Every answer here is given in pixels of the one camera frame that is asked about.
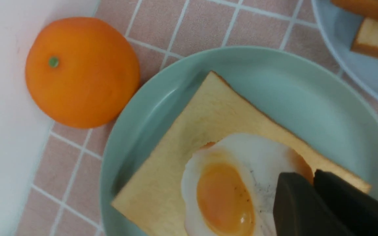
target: pink tile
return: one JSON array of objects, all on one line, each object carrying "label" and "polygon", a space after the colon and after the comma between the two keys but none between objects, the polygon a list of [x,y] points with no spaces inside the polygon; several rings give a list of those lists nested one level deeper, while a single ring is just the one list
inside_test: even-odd
[{"label": "pink tile", "polygon": [[185,0],[142,1],[129,37],[167,49],[184,3]]},{"label": "pink tile", "polygon": [[160,71],[164,54],[134,43],[131,45],[138,56],[141,83],[145,83]]},{"label": "pink tile", "polygon": [[55,236],[94,236],[96,227],[65,209]]},{"label": "pink tile", "polygon": [[361,96],[369,103],[369,105],[374,109],[374,111],[378,114],[378,101],[360,88],[346,73],[343,74],[342,78],[347,82],[351,87],[353,87]]},{"label": "pink tile", "polygon": [[178,58],[175,58],[175,57],[172,57],[172,56],[169,56],[167,58],[167,60],[165,61],[165,65],[164,65],[164,68],[168,67],[169,65],[175,63],[176,61],[178,61],[179,59]]},{"label": "pink tile", "polygon": [[17,236],[48,236],[57,215],[59,205],[32,189],[27,199]]},{"label": "pink tile", "polygon": [[112,131],[115,123],[116,119],[101,127],[95,128],[91,133],[90,139],[88,140],[87,149],[102,156],[106,143],[108,142],[110,132]]},{"label": "pink tile", "polygon": [[337,73],[339,65],[327,49],[318,29],[295,24],[285,51],[312,60],[333,73]]},{"label": "pink tile", "polygon": [[83,156],[67,204],[90,220],[100,220],[99,175],[102,162],[88,154]]},{"label": "pink tile", "polygon": [[288,21],[240,10],[227,45],[279,48],[288,25]]},{"label": "pink tile", "polygon": [[313,14],[312,0],[304,0],[298,12],[297,19],[315,23],[315,15]]},{"label": "pink tile", "polygon": [[292,16],[298,0],[244,0],[243,5]]},{"label": "pink tile", "polygon": [[88,133],[88,129],[72,128],[59,123],[55,123],[52,131],[78,145],[84,144],[84,140]]},{"label": "pink tile", "polygon": [[80,150],[51,136],[46,144],[34,184],[62,199]]},{"label": "pink tile", "polygon": [[233,12],[230,6],[191,0],[171,51],[188,56],[221,46]]},{"label": "pink tile", "polygon": [[125,35],[138,0],[102,0],[95,17],[102,19]]}]

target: bread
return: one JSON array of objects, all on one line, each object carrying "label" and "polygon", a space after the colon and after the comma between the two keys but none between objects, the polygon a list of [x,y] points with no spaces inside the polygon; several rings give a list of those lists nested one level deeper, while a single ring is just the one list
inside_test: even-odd
[{"label": "bread", "polygon": [[363,180],[323,157],[276,124],[210,72],[162,137],[148,159],[112,202],[112,206],[150,236],[185,236],[185,204],[180,181],[192,153],[231,133],[265,136],[296,150],[313,171],[331,171],[364,192]]},{"label": "bread", "polygon": [[347,11],[378,20],[378,0],[331,0]]},{"label": "bread", "polygon": [[351,51],[378,58],[378,21],[371,18],[363,20]]}]

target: fried egg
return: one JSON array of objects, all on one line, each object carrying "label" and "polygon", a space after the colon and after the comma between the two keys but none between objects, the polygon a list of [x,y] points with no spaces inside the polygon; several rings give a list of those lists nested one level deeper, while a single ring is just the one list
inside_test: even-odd
[{"label": "fried egg", "polygon": [[297,172],[312,182],[304,159],[288,146],[235,133],[209,143],[188,161],[181,181],[189,236],[276,235],[272,209],[278,176]]}]

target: plate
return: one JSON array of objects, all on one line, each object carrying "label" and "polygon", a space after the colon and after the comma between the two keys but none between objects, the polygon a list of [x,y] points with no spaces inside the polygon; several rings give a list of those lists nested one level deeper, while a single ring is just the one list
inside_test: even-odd
[{"label": "plate", "polygon": [[145,236],[110,203],[210,70],[321,154],[372,184],[370,194],[378,199],[378,117],[352,88],[323,67],[287,52],[219,48],[162,70],[120,114],[108,139],[100,175],[106,236]]},{"label": "plate", "polygon": [[349,50],[363,17],[334,6],[330,0],[312,0],[312,4],[333,57],[360,87],[378,100],[378,59]]}]

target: plate rim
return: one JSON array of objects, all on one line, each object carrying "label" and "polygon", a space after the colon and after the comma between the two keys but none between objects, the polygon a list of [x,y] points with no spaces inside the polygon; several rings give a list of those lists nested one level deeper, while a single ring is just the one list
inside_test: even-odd
[{"label": "plate rim", "polygon": [[318,25],[319,31],[323,37],[323,40],[325,42],[325,45],[329,49],[331,55],[335,58],[336,62],[341,66],[341,68],[350,76],[350,78],[365,92],[369,93],[372,97],[374,97],[376,100],[378,100],[378,93],[374,91],[372,88],[370,88],[368,85],[366,85],[364,82],[358,78],[358,76],[353,72],[348,66],[346,66],[345,60],[339,55],[338,51],[335,50],[333,44],[329,40],[329,37],[327,35],[327,32],[323,30],[322,25],[322,16],[319,14],[318,7],[317,7],[317,1],[319,0],[312,0],[312,6],[313,6],[313,14],[316,19],[316,23]]},{"label": "plate rim", "polygon": [[[262,47],[262,46],[245,46],[245,45],[237,45],[237,46],[229,46],[229,47],[221,47],[221,48],[208,49],[208,50],[205,50],[205,51],[197,52],[197,53],[192,54],[190,56],[187,56],[185,58],[182,58],[179,61],[177,61],[177,62],[175,62],[175,63],[167,66],[166,68],[164,68],[163,70],[161,70],[160,72],[158,72],[156,75],[154,75],[150,80],[148,80],[144,85],[142,85],[138,89],[138,91],[134,94],[134,96],[132,96],[131,100],[128,102],[128,104],[125,106],[125,108],[123,109],[122,112],[127,112],[128,110],[132,109],[133,103],[135,103],[135,102],[132,102],[132,101],[135,100],[135,97],[137,97],[137,96],[138,97],[143,96],[144,90],[149,89],[149,87],[151,87],[151,84],[155,82],[154,80],[158,80],[158,78],[161,78],[162,74],[164,73],[165,70],[170,69],[170,68],[172,68],[174,66],[177,66],[178,64],[185,63],[186,60],[190,60],[193,57],[198,57],[198,56],[203,55],[203,54],[208,54],[208,53],[212,53],[212,52],[215,52],[215,51],[228,50],[228,49],[253,49],[253,50],[271,51],[273,53],[279,53],[279,54],[282,54],[282,55],[285,55],[285,56],[293,57],[296,60],[301,60],[301,61],[303,61],[303,62],[305,62],[307,64],[311,64],[312,66],[319,68],[320,70],[323,70],[325,73],[327,73],[328,75],[330,75],[332,77],[332,79],[335,82],[337,82],[340,86],[346,87],[347,90],[348,90],[348,92],[352,93],[354,95],[354,97],[357,100],[359,100],[359,102],[362,104],[362,106],[364,106],[366,112],[375,121],[375,125],[378,127],[378,115],[376,114],[376,112],[374,111],[374,109],[372,109],[372,107],[369,105],[369,103],[367,103],[366,100],[355,89],[353,89],[350,85],[348,85],[347,82],[345,82],[344,80],[342,80],[341,78],[339,78],[337,75],[335,75],[335,73],[329,71],[325,67],[317,64],[316,62],[314,62],[312,60],[303,58],[303,57],[301,57],[299,55],[296,55],[296,54],[293,54],[291,52],[286,52],[286,51],[283,51],[283,50],[280,50],[280,49],[267,48],[267,47]],[[117,120],[116,120],[116,122],[115,122],[115,124],[114,124],[114,126],[113,126],[113,128],[111,130],[111,133],[109,134],[109,138],[108,138],[108,141],[106,143],[106,146],[105,146],[105,149],[104,149],[104,152],[103,152],[103,156],[102,156],[101,170],[100,170],[100,176],[99,176],[98,194],[99,194],[100,218],[101,218],[102,228],[103,228],[103,231],[105,233],[106,233],[106,226],[104,224],[105,213],[103,213],[104,210],[103,210],[103,207],[102,207],[102,203],[104,202],[103,201],[104,198],[102,197],[102,180],[103,180],[102,173],[105,172],[104,169],[105,169],[105,165],[106,165],[105,164],[106,163],[106,155],[108,154],[107,150],[108,150],[109,146],[113,145],[112,144],[113,141],[111,139],[111,134],[117,128],[118,123],[121,120],[120,118],[121,118],[121,115],[119,115],[117,117]]]}]

